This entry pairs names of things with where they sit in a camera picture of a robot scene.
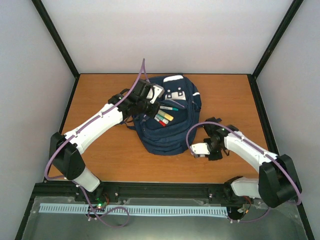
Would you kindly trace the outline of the yellow highlighter marker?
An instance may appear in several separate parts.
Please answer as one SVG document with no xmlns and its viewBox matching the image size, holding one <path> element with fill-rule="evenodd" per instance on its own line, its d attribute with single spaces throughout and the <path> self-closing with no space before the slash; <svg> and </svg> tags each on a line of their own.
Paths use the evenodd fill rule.
<svg viewBox="0 0 320 240">
<path fill-rule="evenodd" d="M 168 113 L 162 111 L 162 110 L 159 110 L 158 111 L 158 114 L 162 117 L 164 117 L 165 119 L 167 119 L 168 121 L 172 121 L 174 119 L 173 116 L 169 115 Z"/>
</svg>

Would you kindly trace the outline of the green whiteboard marker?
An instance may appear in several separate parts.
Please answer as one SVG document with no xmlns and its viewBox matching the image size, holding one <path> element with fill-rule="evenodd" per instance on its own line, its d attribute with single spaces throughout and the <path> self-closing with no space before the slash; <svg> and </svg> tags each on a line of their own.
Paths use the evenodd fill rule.
<svg viewBox="0 0 320 240">
<path fill-rule="evenodd" d="M 178 111 L 179 109 L 176 107 L 171 107 L 171 106 L 160 106 L 159 107 L 161 110 L 170 110 L 170 111 Z"/>
</svg>

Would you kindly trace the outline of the green white glue stick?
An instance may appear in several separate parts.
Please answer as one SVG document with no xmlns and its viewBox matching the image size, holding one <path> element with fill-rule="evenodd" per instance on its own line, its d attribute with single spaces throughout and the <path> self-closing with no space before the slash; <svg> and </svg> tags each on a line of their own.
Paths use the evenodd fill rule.
<svg viewBox="0 0 320 240">
<path fill-rule="evenodd" d="M 169 123 L 169 120 L 168 119 L 166 119 L 165 117 L 163 117 L 163 116 L 161 116 L 161 115 L 159 115 L 159 114 L 157 114 L 156 116 L 155 116 L 157 119 L 159 119 L 160 121 L 162 121 L 164 124 L 168 124 Z"/>
</svg>

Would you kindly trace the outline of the red whiteboard marker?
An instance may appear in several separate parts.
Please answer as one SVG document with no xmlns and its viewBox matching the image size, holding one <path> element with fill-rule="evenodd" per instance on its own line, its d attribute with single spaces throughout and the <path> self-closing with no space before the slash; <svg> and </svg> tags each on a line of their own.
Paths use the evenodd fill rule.
<svg viewBox="0 0 320 240">
<path fill-rule="evenodd" d="M 154 119 L 155 119 L 159 124 L 161 124 L 163 127 L 166 126 L 166 124 L 165 124 L 163 121 L 161 121 L 160 119 L 158 119 L 157 117 L 155 117 Z"/>
</svg>

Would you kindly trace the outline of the navy blue student backpack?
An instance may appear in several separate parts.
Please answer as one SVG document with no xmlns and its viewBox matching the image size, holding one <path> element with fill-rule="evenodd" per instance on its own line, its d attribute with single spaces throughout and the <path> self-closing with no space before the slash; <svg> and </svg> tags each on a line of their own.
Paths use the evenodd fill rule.
<svg viewBox="0 0 320 240">
<path fill-rule="evenodd" d="M 195 139 L 196 133 L 188 130 L 199 122 L 202 108 L 201 95 L 194 83 L 186 76 L 167 75 L 155 76 L 150 83 L 162 86 L 163 95 L 157 99 L 160 106 L 174 107 L 178 111 L 163 111 L 173 116 L 166 126 L 159 124 L 154 118 L 144 114 L 133 117 L 133 126 L 128 129 L 137 133 L 145 149 L 154 155 L 174 156 L 182 154 Z"/>
</svg>

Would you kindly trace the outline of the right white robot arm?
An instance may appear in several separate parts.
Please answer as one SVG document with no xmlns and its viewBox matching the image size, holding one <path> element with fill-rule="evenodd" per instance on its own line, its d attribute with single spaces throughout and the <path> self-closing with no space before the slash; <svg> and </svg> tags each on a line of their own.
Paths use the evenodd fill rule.
<svg viewBox="0 0 320 240">
<path fill-rule="evenodd" d="M 261 199 L 271 208 L 288 201 L 300 205 L 302 187 L 292 158 L 270 152 L 248 139 L 235 126 L 223 126 L 220 122 L 220 118 L 206 119 L 204 130 L 208 138 L 204 142 L 208 159 L 219 160 L 223 153 L 233 152 L 258 173 L 258 178 L 238 176 L 228 180 L 232 195 Z"/>
</svg>

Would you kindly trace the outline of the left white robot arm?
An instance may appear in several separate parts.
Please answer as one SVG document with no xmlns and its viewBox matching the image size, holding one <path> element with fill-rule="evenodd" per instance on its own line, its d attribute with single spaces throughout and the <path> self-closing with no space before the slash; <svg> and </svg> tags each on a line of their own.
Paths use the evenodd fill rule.
<svg viewBox="0 0 320 240">
<path fill-rule="evenodd" d="M 83 187 L 92 201 L 101 200 L 104 195 L 101 180 L 86 167 L 82 154 L 102 134 L 128 117 L 139 114 L 155 117 L 160 109 L 157 98 L 163 93 L 162 86 L 138 79 L 130 89 L 113 95 L 99 112 L 80 126 L 51 136 L 49 166 Z"/>
</svg>

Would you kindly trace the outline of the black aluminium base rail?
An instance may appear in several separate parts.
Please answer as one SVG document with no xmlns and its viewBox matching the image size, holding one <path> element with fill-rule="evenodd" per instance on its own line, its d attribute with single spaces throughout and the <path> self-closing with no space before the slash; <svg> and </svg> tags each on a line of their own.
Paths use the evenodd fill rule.
<svg viewBox="0 0 320 240">
<path fill-rule="evenodd" d="M 238 207 L 246 203 L 249 193 L 237 196 L 229 182 L 206 183 L 137 183 L 102 182 L 94 192 L 82 191 L 75 184 L 66 181 L 37 183 L 31 196 L 73 197 L 77 202 L 89 200 L 93 204 L 118 203 L 131 198 L 138 199 L 195 199 L 223 207 Z"/>
</svg>

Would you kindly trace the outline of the left black frame post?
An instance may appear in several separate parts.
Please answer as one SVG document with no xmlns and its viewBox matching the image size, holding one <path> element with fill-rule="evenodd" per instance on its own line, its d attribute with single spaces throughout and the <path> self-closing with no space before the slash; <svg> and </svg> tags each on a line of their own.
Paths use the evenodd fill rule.
<svg viewBox="0 0 320 240">
<path fill-rule="evenodd" d="M 77 79 L 80 74 L 59 34 L 57 31 L 45 5 L 41 0 L 31 0 L 33 6 L 35 7 L 36 11 L 38 12 L 40 18 L 42 19 L 45 27 L 47 28 L 51 38 L 53 39 L 55 45 L 57 46 L 59 52 L 61 53 L 66 65 L 68 66 L 71 74 L 75 79 Z"/>
</svg>

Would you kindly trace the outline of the black frame post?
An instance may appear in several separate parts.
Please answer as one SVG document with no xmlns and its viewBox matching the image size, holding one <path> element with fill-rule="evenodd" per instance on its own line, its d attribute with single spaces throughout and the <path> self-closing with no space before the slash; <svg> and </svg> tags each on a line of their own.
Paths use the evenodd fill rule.
<svg viewBox="0 0 320 240">
<path fill-rule="evenodd" d="M 265 49 L 256 68 L 252 73 L 252 76 L 255 80 L 258 78 L 258 76 L 262 72 L 263 68 L 265 67 L 273 51 L 277 47 L 282 36 L 286 32 L 287 28 L 289 27 L 290 23 L 292 22 L 293 18 L 295 17 L 296 13 L 298 12 L 303 2 L 304 0 L 293 0 L 292 3 L 290 4 L 288 10 L 286 11 L 284 17 L 282 18 L 278 28 L 276 29 L 272 39 L 270 40 L 267 48 Z"/>
<path fill-rule="evenodd" d="M 66 65 L 68 66 L 71 74 L 75 79 L 77 79 L 80 74 L 59 34 L 57 31 L 45 5 L 41 0 L 31 0 L 33 6 L 35 7 L 36 11 L 38 12 L 40 18 L 42 19 L 45 27 L 47 28 L 51 38 L 53 39 L 55 45 L 57 46 L 59 52 L 61 53 Z"/>
</svg>

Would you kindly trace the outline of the right black frame post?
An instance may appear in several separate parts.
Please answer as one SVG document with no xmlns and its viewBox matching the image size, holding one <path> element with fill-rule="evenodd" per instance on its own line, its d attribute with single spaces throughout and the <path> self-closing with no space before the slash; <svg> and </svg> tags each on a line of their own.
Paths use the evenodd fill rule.
<svg viewBox="0 0 320 240">
<path fill-rule="evenodd" d="M 292 22 L 293 18 L 295 17 L 296 13 L 298 12 L 303 2 L 304 0 L 293 0 L 292 3 L 290 4 L 288 10 L 286 11 L 284 17 L 282 18 L 278 28 L 276 29 L 272 39 L 270 40 L 267 48 L 265 49 L 256 68 L 252 73 L 252 76 L 255 80 L 258 78 L 258 76 L 262 72 L 263 68 L 265 67 L 273 51 L 277 47 L 282 36 L 286 32 L 287 28 L 289 27 L 290 23 Z"/>
</svg>

